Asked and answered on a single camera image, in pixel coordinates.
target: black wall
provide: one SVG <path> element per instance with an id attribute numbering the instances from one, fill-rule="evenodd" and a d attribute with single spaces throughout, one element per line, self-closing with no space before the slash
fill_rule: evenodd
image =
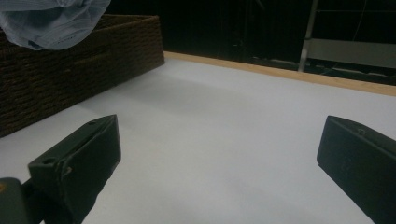
<path id="1" fill-rule="evenodd" d="M 112 0 L 107 13 L 159 15 L 163 46 L 168 51 L 296 70 L 312 1 Z M 319 0 L 313 37 L 396 44 L 395 27 L 396 0 Z M 365 74 L 375 71 L 394 77 L 391 83 L 396 84 L 395 69 L 314 60 L 309 63 L 330 69 L 344 66 Z M 332 75 L 316 68 L 311 72 Z M 379 77 L 344 77 L 390 83 Z"/>

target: wooden trim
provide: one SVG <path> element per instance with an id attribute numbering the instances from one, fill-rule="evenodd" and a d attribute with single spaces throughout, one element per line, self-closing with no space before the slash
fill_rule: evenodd
<path id="1" fill-rule="evenodd" d="M 339 88 L 351 89 L 355 91 L 368 91 L 377 94 L 396 96 L 396 86 L 364 82 L 340 77 L 325 77 L 315 74 L 290 71 L 279 68 L 259 66 L 249 63 L 236 63 L 231 61 L 212 59 L 206 57 L 193 56 L 188 54 L 174 53 L 166 51 L 165 58 L 178 59 L 195 63 L 205 63 L 215 66 L 234 68 L 254 73 L 259 73 L 273 77 L 283 77 L 304 82 L 311 82 L 321 85 L 334 86 Z"/>

